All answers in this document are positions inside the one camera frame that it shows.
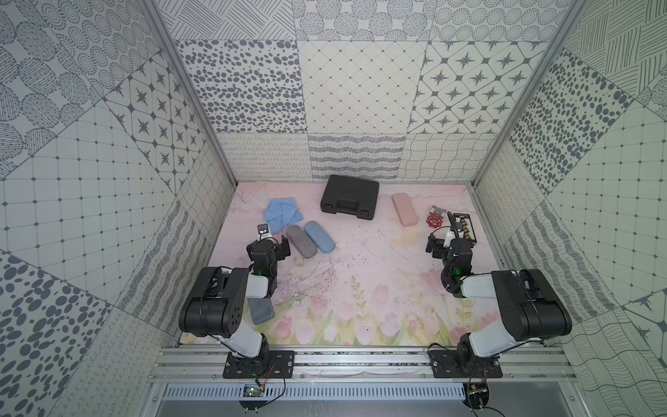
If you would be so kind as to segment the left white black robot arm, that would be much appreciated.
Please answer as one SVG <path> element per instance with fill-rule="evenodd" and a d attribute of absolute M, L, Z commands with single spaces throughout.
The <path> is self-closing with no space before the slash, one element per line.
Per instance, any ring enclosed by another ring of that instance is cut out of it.
<path fill-rule="evenodd" d="M 247 246 L 251 265 L 247 268 L 205 267 L 201 269 L 178 316 L 183 333 L 209 336 L 248 364 L 266 364 L 266 337 L 242 319 L 248 299 L 268 301 L 277 287 L 278 262 L 291 255 L 288 238 L 280 241 L 263 235 Z"/>

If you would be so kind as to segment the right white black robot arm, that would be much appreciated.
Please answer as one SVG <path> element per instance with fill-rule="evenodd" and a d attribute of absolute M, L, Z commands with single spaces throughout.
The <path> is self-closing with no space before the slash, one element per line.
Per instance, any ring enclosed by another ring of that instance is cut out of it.
<path fill-rule="evenodd" d="M 443 262 L 441 283 L 459 299 L 495 302 L 500 317 L 460 338 L 460 365 L 486 361 L 520 345 L 571 333 L 573 319 L 552 285 L 538 269 L 472 272 L 474 242 L 450 231 L 448 239 L 430 234 L 426 252 Z"/>

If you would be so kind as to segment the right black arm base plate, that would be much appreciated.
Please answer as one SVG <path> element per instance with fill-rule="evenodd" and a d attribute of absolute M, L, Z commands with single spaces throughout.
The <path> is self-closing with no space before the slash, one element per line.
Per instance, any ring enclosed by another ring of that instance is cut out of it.
<path fill-rule="evenodd" d="M 434 378 L 501 378 L 503 371 L 497 357 L 461 359 L 460 356 L 445 349 L 429 349 L 427 355 Z"/>

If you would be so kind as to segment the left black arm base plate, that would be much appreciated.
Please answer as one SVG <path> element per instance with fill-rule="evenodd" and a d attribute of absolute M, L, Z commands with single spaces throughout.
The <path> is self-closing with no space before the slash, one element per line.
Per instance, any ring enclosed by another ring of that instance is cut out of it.
<path fill-rule="evenodd" d="M 229 353 L 223 372 L 224 379 L 291 379 L 295 351 L 270 350 L 257 358 L 248 359 Z"/>

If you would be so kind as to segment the blue microfiber cloth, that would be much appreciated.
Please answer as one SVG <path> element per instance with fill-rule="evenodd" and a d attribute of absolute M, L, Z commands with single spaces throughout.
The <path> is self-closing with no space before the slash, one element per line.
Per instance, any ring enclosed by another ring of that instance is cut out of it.
<path fill-rule="evenodd" d="M 272 234 L 280 233 L 288 226 L 303 220 L 303 215 L 298 210 L 293 197 L 271 200 L 263 215 Z"/>

